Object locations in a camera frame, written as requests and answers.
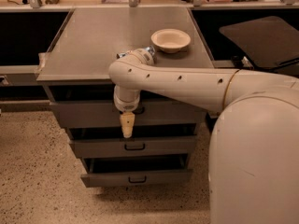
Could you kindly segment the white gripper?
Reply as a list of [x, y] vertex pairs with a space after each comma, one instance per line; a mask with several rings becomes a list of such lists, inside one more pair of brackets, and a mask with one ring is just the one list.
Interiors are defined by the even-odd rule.
[[133, 134], [135, 114], [140, 101], [140, 91], [130, 90], [116, 85], [113, 94], [114, 104], [123, 112], [120, 114], [121, 130], [124, 138], [130, 138]]

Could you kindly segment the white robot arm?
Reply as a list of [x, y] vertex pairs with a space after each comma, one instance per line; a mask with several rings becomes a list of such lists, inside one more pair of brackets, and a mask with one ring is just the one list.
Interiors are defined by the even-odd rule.
[[121, 111], [141, 91], [218, 114], [209, 145], [210, 224], [299, 224], [298, 80], [237, 69], [157, 67], [137, 49], [109, 67]]

